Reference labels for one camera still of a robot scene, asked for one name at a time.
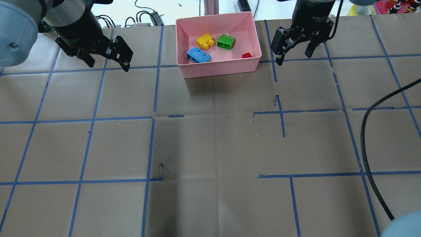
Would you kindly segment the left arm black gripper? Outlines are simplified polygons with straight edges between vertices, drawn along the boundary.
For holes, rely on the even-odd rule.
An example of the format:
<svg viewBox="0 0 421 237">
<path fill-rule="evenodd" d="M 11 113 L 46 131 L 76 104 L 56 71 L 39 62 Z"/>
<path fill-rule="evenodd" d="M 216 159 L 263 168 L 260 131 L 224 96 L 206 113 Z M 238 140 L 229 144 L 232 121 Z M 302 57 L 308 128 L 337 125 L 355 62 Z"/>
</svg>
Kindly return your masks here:
<svg viewBox="0 0 421 237">
<path fill-rule="evenodd" d="M 59 36 L 57 43 L 64 52 L 78 55 L 89 68 L 93 68 L 96 61 L 91 53 L 113 60 L 125 72 L 129 71 L 133 50 L 122 36 L 110 41 L 91 12 L 93 4 L 111 4 L 112 0 L 53 0 L 52 3 L 43 20 Z"/>
</svg>

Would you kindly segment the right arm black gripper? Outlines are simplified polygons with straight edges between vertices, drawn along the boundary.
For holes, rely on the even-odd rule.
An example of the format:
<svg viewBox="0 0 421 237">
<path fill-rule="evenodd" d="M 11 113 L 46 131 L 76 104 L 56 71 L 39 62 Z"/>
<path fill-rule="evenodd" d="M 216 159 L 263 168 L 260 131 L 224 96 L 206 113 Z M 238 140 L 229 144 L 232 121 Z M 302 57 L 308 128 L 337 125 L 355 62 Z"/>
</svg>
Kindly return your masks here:
<svg viewBox="0 0 421 237">
<path fill-rule="evenodd" d="M 282 66 L 286 53 L 296 45 L 308 42 L 304 55 L 312 58 L 315 49 L 332 39 L 336 23 L 329 19 L 334 0 L 298 0 L 289 28 L 278 27 L 270 46 L 275 62 Z"/>
</svg>

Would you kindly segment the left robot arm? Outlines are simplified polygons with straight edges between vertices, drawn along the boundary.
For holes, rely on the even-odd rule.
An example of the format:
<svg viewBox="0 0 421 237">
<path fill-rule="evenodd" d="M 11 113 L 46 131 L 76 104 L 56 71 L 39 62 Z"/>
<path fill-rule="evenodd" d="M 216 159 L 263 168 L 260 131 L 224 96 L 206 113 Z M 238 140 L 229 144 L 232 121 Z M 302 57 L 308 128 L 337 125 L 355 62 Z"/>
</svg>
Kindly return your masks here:
<svg viewBox="0 0 421 237">
<path fill-rule="evenodd" d="M 2 0 L 1 66 L 6 73 L 30 73 L 51 70 L 55 55 L 68 57 L 69 65 L 92 68 L 97 62 L 120 60 L 106 50 L 115 36 L 125 30 L 124 22 L 111 17 L 129 15 L 135 23 L 143 17 L 151 26 L 134 26 L 143 30 L 138 39 L 124 37 L 132 50 L 152 41 L 152 31 L 174 25 L 179 18 L 207 15 L 208 0 Z"/>
</svg>

